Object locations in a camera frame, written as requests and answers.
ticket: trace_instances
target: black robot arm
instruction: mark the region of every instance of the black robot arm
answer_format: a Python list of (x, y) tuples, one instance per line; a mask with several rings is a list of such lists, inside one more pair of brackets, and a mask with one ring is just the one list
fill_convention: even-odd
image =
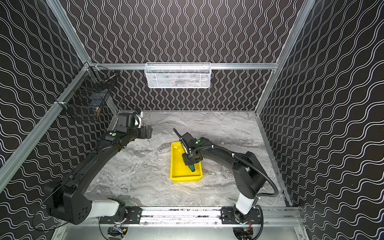
[[(98, 202), (88, 200), (83, 194), (102, 167), (129, 142), (136, 138), (151, 138), (152, 127), (135, 125), (138, 122), (136, 114), (120, 113), (115, 130), (102, 135), (96, 148), (74, 170), (59, 183), (45, 185), (45, 195), (52, 196), (46, 200), (49, 215), (79, 224), (88, 217), (91, 210), (93, 217), (98, 214), (95, 212), (98, 209), (93, 207)], [(116, 210), (116, 219), (125, 217), (125, 212), (121, 212), (125, 211), (123, 203), (109, 201), (106, 204), (111, 205), (112, 212)]]
[[(185, 153), (182, 155), (184, 164), (189, 166), (192, 172), (195, 171), (194, 164), (200, 162), (203, 158), (208, 158), (220, 163), (233, 172), (236, 186), (240, 191), (240, 196), (235, 207), (242, 215), (248, 214), (252, 204), (257, 202), (256, 197), (278, 196), (276, 185), (268, 177), (264, 168), (252, 152), (246, 152), (245, 154), (232, 152), (226, 148), (215, 145), (205, 137), (195, 139), (188, 132), (180, 135), (176, 129), (173, 130), (180, 138), (180, 142), (185, 150)], [(258, 193), (266, 181), (271, 184), (274, 192)]]

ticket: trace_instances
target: black wall panel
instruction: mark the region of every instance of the black wall panel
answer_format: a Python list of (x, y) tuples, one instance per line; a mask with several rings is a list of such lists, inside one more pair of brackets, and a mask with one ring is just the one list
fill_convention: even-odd
[(303, 0), (61, 0), (92, 61), (276, 62)]
[[(74, 169), (95, 148), (110, 121), (107, 108), (98, 122), (77, 122), (62, 111), (0, 194), (0, 239), (51, 239), (53, 230), (40, 232), (32, 227), (33, 215), (46, 198), (44, 185), (58, 182)], [(33, 225), (42, 230), (59, 222), (43, 206)]]
[(43, 0), (0, 1), (0, 166), (83, 65)]
[(383, 239), (384, 1), (317, 0), (261, 113), (310, 239)]
[[(71, 82), (82, 63), (44, 0), (0, 1), (0, 163), (11, 156)], [(84, 159), (106, 130), (108, 110), (99, 122), (81, 123), (64, 112), (56, 119), (15, 176), (0, 193), (0, 239), (50, 239), (53, 231), (32, 229), (45, 199), (43, 186), (58, 181)], [(45, 208), (36, 226), (59, 222)]]
[(121, 71), (111, 93), (121, 109), (255, 110), (271, 70), (215, 70), (210, 88), (149, 88), (144, 71)]

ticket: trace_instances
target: black bracket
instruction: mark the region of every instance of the black bracket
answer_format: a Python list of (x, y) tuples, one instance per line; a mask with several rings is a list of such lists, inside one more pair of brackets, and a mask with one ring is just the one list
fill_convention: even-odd
[(139, 224), (142, 209), (140, 207), (125, 207), (128, 215), (128, 221), (125, 224)]
[[(126, 216), (128, 220), (123, 224), (139, 224), (141, 219), (142, 209), (140, 207), (125, 207)], [(100, 224), (114, 224), (115, 219), (113, 217), (101, 217)]]
[[(241, 224), (235, 217), (234, 207), (222, 207), (221, 210), (221, 223), (222, 224)], [(252, 224), (261, 224), (261, 216), (258, 209), (251, 208), (249, 213), (245, 216), (242, 216), (245, 220), (244, 226), (247, 227), (246, 223), (248, 223), (249, 219), (252, 219)]]

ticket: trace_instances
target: gray marble tabletop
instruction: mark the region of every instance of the gray marble tabletop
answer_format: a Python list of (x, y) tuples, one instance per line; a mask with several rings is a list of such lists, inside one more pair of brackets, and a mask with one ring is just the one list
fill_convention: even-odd
[[(88, 199), (107, 197), (138, 206), (233, 206), (239, 195), (232, 172), (209, 160), (202, 161), (203, 178), (174, 183), (170, 179), (173, 132), (206, 137), (235, 152), (253, 152), (280, 190), (253, 112), (147, 112), (151, 139), (137, 139), (114, 156), (87, 189)], [(260, 192), (272, 192), (266, 183)], [(261, 206), (285, 206), (283, 195), (262, 197)]]

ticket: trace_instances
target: black mount plate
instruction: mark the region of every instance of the black mount plate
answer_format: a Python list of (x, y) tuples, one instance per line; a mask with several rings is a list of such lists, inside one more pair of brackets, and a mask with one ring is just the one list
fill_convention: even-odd
[[(237, 224), (237, 222), (235, 221), (233, 207), (222, 207), (220, 212), (222, 217), (222, 224)], [(261, 217), (258, 209), (251, 208), (246, 218), (248, 219), (249, 217), (252, 219), (252, 224), (261, 224)]]
[[(129, 216), (128, 221), (124, 224), (139, 224), (141, 219), (142, 209), (140, 207), (125, 207), (127, 215)], [(101, 217), (100, 224), (114, 224), (113, 217)]]
[(129, 216), (125, 224), (139, 224), (141, 219), (142, 209), (140, 207), (125, 207)]

